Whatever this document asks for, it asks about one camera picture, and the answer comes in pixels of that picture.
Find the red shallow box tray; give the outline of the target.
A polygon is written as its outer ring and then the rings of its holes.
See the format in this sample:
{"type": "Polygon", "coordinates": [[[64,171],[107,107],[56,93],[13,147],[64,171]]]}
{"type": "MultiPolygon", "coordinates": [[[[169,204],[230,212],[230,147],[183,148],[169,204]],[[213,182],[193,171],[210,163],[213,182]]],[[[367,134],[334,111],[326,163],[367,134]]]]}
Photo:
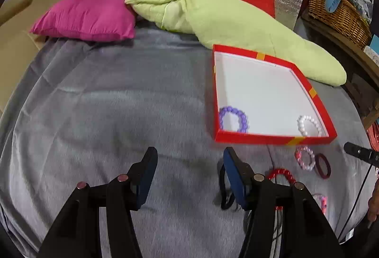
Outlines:
{"type": "Polygon", "coordinates": [[[325,145],[337,137],[319,95],[295,64],[216,44],[212,66],[216,142],[325,145]]]}

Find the grey bed blanket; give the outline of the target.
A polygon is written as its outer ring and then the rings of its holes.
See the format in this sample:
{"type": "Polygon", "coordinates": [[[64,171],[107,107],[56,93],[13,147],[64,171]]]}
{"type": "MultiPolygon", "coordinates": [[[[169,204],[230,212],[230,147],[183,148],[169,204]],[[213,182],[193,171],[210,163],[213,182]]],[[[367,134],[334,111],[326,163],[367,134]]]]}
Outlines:
{"type": "Polygon", "coordinates": [[[79,181],[106,184],[158,165],[132,220],[144,257],[237,257],[247,219],[220,208],[224,145],[214,140],[213,54],[151,23],[120,43],[51,39],[1,116],[1,226],[36,257],[79,181]]]}

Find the wicker basket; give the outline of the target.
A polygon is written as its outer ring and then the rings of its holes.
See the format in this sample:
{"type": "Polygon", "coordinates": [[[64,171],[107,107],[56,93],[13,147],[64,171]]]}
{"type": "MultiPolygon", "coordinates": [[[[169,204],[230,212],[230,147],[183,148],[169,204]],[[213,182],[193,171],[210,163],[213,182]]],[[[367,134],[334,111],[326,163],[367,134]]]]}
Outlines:
{"type": "Polygon", "coordinates": [[[356,8],[347,0],[342,0],[333,13],[325,9],[326,0],[309,0],[308,13],[327,26],[348,38],[363,49],[371,41],[371,31],[367,21],[361,17],[356,8]]]}

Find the magenta pillow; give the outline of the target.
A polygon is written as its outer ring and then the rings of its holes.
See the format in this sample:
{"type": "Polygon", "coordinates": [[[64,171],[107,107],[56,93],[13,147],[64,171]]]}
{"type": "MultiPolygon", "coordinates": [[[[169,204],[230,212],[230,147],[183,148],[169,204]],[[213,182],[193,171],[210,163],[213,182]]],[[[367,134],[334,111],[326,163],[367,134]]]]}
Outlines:
{"type": "Polygon", "coordinates": [[[62,0],[34,22],[31,33],[110,43],[135,37],[135,14],[125,0],[62,0]]]}

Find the light green quilt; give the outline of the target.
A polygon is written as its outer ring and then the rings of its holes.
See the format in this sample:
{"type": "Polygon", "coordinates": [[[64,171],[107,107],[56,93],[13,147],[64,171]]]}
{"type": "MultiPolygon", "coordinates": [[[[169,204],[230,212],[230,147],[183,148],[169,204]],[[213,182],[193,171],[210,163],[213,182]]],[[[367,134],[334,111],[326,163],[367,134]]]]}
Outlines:
{"type": "Polygon", "coordinates": [[[294,63],[305,77],[332,86],[346,83],[340,62],[265,11],[242,0],[125,0],[159,28],[194,34],[208,49],[243,48],[294,63]]]}

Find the beige leather sofa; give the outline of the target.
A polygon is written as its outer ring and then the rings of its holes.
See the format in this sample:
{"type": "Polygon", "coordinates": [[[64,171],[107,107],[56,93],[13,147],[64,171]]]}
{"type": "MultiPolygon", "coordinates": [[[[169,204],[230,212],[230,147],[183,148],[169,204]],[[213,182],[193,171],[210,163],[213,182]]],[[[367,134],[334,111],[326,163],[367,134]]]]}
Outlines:
{"type": "Polygon", "coordinates": [[[44,36],[30,33],[33,24],[61,0],[8,0],[1,6],[1,111],[44,46],[44,36]]]}

